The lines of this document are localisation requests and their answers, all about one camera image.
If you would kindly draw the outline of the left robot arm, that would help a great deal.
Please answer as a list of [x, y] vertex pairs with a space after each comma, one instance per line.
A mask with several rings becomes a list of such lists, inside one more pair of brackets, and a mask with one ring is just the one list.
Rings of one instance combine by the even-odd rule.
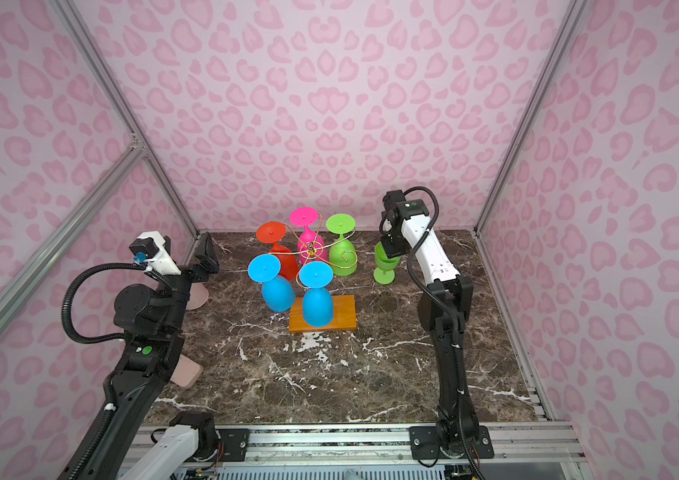
[[[93, 266], [78, 274], [62, 300], [60, 318], [73, 342], [93, 345], [121, 340], [124, 349], [115, 368], [104, 378], [103, 404], [79, 448], [62, 470], [63, 479], [113, 479], [158, 394], [179, 362], [185, 311], [193, 285], [207, 282], [220, 270], [214, 242], [199, 237], [191, 264], [179, 266], [155, 232], [145, 232], [129, 246], [133, 260]], [[85, 336], [72, 320], [75, 295], [92, 276], [110, 270], [135, 271], [156, 281], [151, 288], [135, 283], [119, 292], [113, 323], [118, 332]]]

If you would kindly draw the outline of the green wine glass front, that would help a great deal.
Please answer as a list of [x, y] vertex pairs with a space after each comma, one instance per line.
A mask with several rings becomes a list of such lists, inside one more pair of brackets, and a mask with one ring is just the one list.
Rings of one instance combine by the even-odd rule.
[[375, 245], [375, 272], [373, 277], [381, 285], [389, 285], [395, 281], [395, 268], [399, 266], [401, 258], [389, 258], [385, 253], [385, 248], [381, 242]]

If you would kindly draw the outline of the green wine glass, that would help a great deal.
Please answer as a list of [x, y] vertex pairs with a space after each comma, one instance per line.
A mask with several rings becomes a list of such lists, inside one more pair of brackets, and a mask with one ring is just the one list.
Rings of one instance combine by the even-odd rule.
[[355, 232], [355, 225], [355, 218], [349, 214], [334, 214], [327, 219], [327, 230], [337, 236], [328, 252], [328, 263], [336, 276], [345, 277], [357, 271], [357, 250], [349, 240]]
[[389, 258], [385, 253], [385, 248], [381, 242], [375, 245], [375, 272], [373, 277], [381, 285], [389, 285], [395, 281], [395, 268], [399, 266], [401, 258]]

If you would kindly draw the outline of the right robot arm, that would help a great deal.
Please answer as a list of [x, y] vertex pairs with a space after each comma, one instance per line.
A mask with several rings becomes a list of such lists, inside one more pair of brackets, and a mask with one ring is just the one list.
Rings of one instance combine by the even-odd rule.
[[429, 212], [421, 199], [401, 190], [383, 196], [381, 247], [388, 258], [407, 258], [407, 273], [419, 290], [417, 315], [435, 348], [439, 380], [439, 448], [451, 458], [475, 457], [481, 424], [467, 385], [465, 330], [473, 302], [473, 280], [459, 273], [435, 233], [439, 204]]

